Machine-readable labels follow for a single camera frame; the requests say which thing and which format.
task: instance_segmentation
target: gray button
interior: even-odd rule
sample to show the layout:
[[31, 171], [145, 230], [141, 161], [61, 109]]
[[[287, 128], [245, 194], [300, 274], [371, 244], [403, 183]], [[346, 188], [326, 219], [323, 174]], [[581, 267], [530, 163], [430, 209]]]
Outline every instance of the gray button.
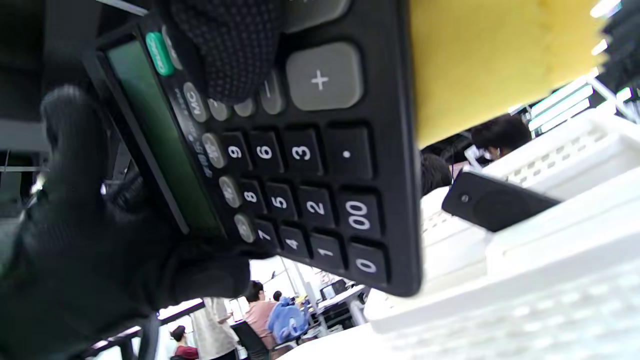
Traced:
[[287, 80], [293, 103], [306, 111], [348, 108], [364, 92], [360, 54], [345, 42], [293, 53]]
[[240, 190], [238, 190], [236, 182], [230, 176], [223, 176], [218, 182], [227, 204], [232, 208], [240, 206], [242, 199], [240, 199]]
[[227, 164], [227, 153], [216, 135], [211, 133], [202, 135], [202, 143], [213, 166], [222, 168]]
[[169, 50], [169, 57], [171, 58], [171, 62], [176, 69], [182, 70], [182, 64], [180, 59], [178, 59], [178, 54], [173, 50], [173, 44], [171, 43], [171, 39], [169, 35], [166, 34], [166, 26], [162, 27], [162, 37], [164, 38], [164, 43], [166, 44], [166, 49]]
[[197, 122], [207, 121], [209, 118], [209, 110], [207, 110], [204, 102], [202, 102], [202, 98], [200, 94], [198, 94], [196, 87], [193, 86], [192, 83], [185, 83], [183, 90], [184, 97], [187, 98], [187, 103], [189, 104], [193, 118], [196, 119]]
[[276, 70], [271, 71], [267, 80], [260, 87], [260, 100], [264, 110], [276, 115], [284, 110], [286, 105], [280, 76]]
[[255, 101], [249, 98], [243, 103], [235, 105], [234, 109], [236, 109], [236, 113], [242, 117], [251, 116], [255, 113]]
[[249, 220], [245, 214], [236, 214], [234, 216], [234, 221], [236, 222], [236, 226], [238, 227], [238, 232], [240, 233], [242, 240], [252, 243], [255, 240], [255, 233], [253, 231], [253, 226], [251, 226], [251, 220]]
[[344, 15], [351, 0], [288, 0], [284, 31], [293, 33], [337, 19]]
[[209, 99], [209, 109], [211, 110], [211, 114], [216, 120], [224, 121], [229, 119], [231, 116], [231, 109], [227, 105], [224, 105], [222, 102], [215, 101], [214, 99]]

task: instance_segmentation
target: black calculator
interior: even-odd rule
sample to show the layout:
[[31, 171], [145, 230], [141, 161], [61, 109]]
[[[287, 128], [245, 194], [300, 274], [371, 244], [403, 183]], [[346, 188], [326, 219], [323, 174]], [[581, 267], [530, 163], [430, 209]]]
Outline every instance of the black calculator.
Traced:
[[397, 296], [422, 283], [408, 0], [285, 0], [250, 99], [201, 94], [150, 13], [85, 59], [175, 225]]

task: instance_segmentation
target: calculator button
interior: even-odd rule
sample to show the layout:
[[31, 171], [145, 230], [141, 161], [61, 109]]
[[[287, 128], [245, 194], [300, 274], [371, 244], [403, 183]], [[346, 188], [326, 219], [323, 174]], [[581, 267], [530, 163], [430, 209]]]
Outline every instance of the calculator button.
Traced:
[[251, 226], [251, 220], [245, 214], [236, 214], [234, 221], [242, 240], [252, 243], [255, 240], [255, 232], [253, 231], [253, 226]]
[[153, 32], [148, 33], [145, 42], [147, 43], [147, 49], [151, 55], [151, 60], [154, 62], [154, 67], [158, 74], [162, 76], [169, 76], [175, 71], [171, 57], [166, 49], [162, 34]]
[[330, 236], [311, 234], [311, 248], [316, 262], [330, 269], [344, 270], [342, 252], [338, 239]]
[[248, 117], [253, 115], [253, 113], [255, 113], [255, 101], [253, 101], [253, 99], [249, 98], [247, 100], [245, 100], [244, 102], [235, 105], [234, 109], [236, 109], [236, 113], [238, 113], [238, 115], [242, 116], [242, 117]]
[[209, 155], [209, 161], [216, 168], [223, 168], [227, 164], [227, 153], [225, 152], [220, 139], [212, 133], [202, 135], [202, 143]]
[[171, 62], [176, 69], [182, 70], [182, 64], [180, 59], [178, 59], [178, 54], [175, 53], [173, 49], [173, 44], [171, 43], [171, 39], [169, 38], [169, 34], [166, 32], [166, 26], [162, 27], [162, 38], [164, 39], [164, 43], [166, 44], [166, 50], [169, 52], [169, 57], [171, 58]]
[[331, 198], [327, 190], [301, 186], [298, 189], [298, 198], [305, 222], [321, 227], [335, 226]]
[[244, 198], [244, 205], [255, 214], [264, 214], [267, 208], [260, 191], [260, 184], [255, 180], [240, 180], [240, 192]]
[[285, 252], [298, 256], [299, 258], [309, 258], [309, 250], [305, 243], [305, 236], [302, 231], [293, 227], [281, 226], [280, 237]]
[[251, 160], [242, 133], [222, 134], [222, 144], [226, 147], [229, 165], [240, 171], [251, 170]]
[[193, 118], [196, 119], [197, 122], [207, 121], [209, 118], [209, 110], [207, 110], [207, 106], [202, 101], [196, 87], [193, 86], [192, 83], [186, 83], [184, 84], [183, 90], [184, 97], [187, 98]]
[[341, 193], [338, 199], [340, 218], [351, 234], [380, 238], [378, 200], [373, 194]]
[[211, 111], [211, 115], [218, 121], [224, 121], [229, 119], [231, 116], [231, 109], [227, 105], [224, 105], [222, 102], [215, 101], [213, 99], [207, 100], [209, 103], [209, 110]]
[[249, 141], [258, 169], [267, 172], [284, 171], [278, 140], [273, 132], [254, 131], [249, 135]]
[[265, 189], [267, 190], [267, 202], [274, 215], [288, 220], [298, 218], [291, 189], [287, 185], [267, 183]]
[[344, 15], [351, 0], [289, 0], [286, 2], [284, 31], [293, 33]]
[[326, 134], [329, 166], [334, 174], [371, 179], [371, 146], [367, 128], [329, 129]]
[[230, 176], [223, 176], [218, 180], [222, 194], [225, 196], [227, 204], [232, 208], [237, 208], [242, 204], [242, 198], [240, 198], [240, 190], [238, 185]]
[[284, 146], [291, 170], [317, 175], [323, 173], [316, 132], [313, 129], [285, 131]]
[[287, 60], [287, 81], [301, 110], [351, 107], [364, 92], [358, 49], [336, 42], [293, 53]]
[[351, 243], [347, 253], [351, 272], [376, 284], [387, 283], [387, 265], [382, 250]]
[[278, 72], [272, 70], [267, 80], [260, 87], [260, 101], [264, 111], [276, 115], [284, 110], [286, 105], [282, 82]]
[[271, 222], [265, 220], [256, 220], [255, 222], [255, 235], [258, 239], [271, 242], [275, 247], [282, 249], [280, 242], [278, 241], [278, 235]]

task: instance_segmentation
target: green lcd screen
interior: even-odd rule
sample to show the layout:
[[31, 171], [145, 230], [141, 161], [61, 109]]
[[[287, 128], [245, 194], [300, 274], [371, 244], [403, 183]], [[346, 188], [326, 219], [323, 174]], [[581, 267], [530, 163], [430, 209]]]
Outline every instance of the green lcd screen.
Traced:
[[187, 225], [198, 233], [220, 233], [144, 48], [129, 42], [109, 50], [107, 57]]

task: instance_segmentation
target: yellow sponge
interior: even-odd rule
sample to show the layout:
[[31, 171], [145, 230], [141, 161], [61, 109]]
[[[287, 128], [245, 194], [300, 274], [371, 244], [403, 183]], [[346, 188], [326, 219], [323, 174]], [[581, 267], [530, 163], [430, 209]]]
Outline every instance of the yellow sponge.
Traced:
[[411, 0], [417, 142], [547, 96], [600, 62], [597, 0]]

